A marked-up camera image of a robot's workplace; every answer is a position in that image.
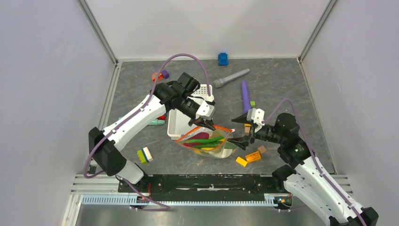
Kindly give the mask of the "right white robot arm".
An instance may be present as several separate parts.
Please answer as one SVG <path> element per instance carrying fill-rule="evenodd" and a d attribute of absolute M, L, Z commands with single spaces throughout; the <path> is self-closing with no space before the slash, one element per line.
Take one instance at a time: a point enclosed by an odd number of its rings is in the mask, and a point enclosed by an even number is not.
<path fill-rule="evenodd" d="M 272 187 L 299 198 L 327 226 L 375 226 L 379 219 L 372 207 L 363 207 L 327 172 L 314 151 L 299 136 L 294 115 L 281 113 L 274 125 L 265 124 L 261 109 L 250 109 L 232 122 L 250 124 L 247 135 L 229 141 L 246 149 L 256 140 L 278 144 L 285 165 L 272 173 Z"/>

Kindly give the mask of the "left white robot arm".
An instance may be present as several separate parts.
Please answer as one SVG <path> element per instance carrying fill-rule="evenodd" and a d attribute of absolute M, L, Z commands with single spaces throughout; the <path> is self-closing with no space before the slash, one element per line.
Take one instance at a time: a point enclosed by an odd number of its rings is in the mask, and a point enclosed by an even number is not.
<path fill-rule="evenodd" d="M 94 127 L 89 131 L 89 156 L 85 167 L 94 160 L 106 175 L 118 176 L 129 181 L 135 191 L 144 191 L 148 179 L 143 170 L 127 160 L 121 150 L 152 120 L 170 110 L 178 110 L 189 117 L 189 125 L 215 130 L 212 121 L 215 98 L 212 90 L 207 88 L 208 95 L 199 104 L 193 96 L 199 88 L 200 83 L 187 73 L 183 73 L 176 81 L 155 84 L 142 103 L 120 120 L 104 129 Z"/>

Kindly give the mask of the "green chili pepper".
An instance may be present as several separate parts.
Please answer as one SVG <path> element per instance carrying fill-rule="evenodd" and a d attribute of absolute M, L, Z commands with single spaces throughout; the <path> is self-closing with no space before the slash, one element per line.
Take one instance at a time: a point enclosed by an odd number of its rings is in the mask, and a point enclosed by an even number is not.
<path fill-rule="evenodd" d="M 200 144 L 213 143 L 213 142 L 219 141 L 220 139 L 224 139 L 224 137 L 218 136 L 218 137 L 212 137 L 212 138 L 208 138 L 208 139 L 190 139 L 190 140 L 186 141 L 186 143 L 200 143 Z"/>

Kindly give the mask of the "dark green cucumber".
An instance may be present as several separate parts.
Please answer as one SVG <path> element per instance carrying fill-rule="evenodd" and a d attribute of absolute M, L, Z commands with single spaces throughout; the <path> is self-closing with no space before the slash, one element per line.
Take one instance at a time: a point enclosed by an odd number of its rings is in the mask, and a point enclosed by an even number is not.
<path fill-rule="evenodd" d="M 237 148 L 238 147 L 235 144 L 231 143 L 231 142 L 225 142 L 224 145 L 223 145 L 223 149 L 235 150 Z"/>

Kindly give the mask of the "yellow banana bunch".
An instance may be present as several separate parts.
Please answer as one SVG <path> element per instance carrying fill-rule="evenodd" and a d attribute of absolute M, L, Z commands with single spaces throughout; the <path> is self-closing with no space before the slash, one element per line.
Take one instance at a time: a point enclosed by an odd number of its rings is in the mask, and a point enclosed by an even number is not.
<path fill-rule="evenodd" d="M 223 151 L 221 146 L 215 145 L 198 145 L 194 147 L 194 152 L 198 154 L 219 154 Z"/>

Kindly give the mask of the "red sweet potato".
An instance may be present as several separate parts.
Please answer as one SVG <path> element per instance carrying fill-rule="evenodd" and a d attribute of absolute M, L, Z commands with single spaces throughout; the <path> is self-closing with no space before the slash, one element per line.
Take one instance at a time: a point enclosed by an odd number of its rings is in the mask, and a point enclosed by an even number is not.
<path fill-rule="evenodd" d="M 209 138 L 209 134 L 208 134 L 208 133 L 206 133 L 206 132 L 200 132 L 200 133 L 198 133 L 198 134 L 196 134 L 196 135 L 194 135 L 194 136 L 188 138 L 187 140 L 185 140 L 185 141 L 183 142 L 183 145 L 184 145 L 184 146 L 187 146 L 187 147 L 192 147 L 192 146 L 200 145 L 200 143 L 189 143 L 188 141 L 190 141 L 190 140 L 197 140 L 197 139 L 203 140 L 203 139 L 208 139 L 208 138 Z"/>

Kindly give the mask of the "clear zip top bag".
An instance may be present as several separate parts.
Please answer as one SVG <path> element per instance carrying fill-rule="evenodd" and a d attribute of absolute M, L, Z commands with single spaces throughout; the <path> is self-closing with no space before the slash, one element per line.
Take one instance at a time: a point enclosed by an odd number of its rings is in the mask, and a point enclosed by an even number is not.
<path fill-rule="evenodd" d="M 235 144 L 228 141 L 234 131 L 220 126 L 215 126 L 215 130 L 197 126 L 175 142 L 197 155 L 225 159 L 238 150 Z"/>

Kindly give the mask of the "white garlic bulb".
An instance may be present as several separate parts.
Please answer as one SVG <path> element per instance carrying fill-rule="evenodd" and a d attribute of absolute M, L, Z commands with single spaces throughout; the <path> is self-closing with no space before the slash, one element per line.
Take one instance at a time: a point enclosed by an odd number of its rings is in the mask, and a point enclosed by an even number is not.
<path fill-rule="evenodd" d="M 224 159 L 229 157 L 234 151 L 234 149 L 223 149 L 217 153 L 212 153 L 212 155 L 216 158 Z"/>

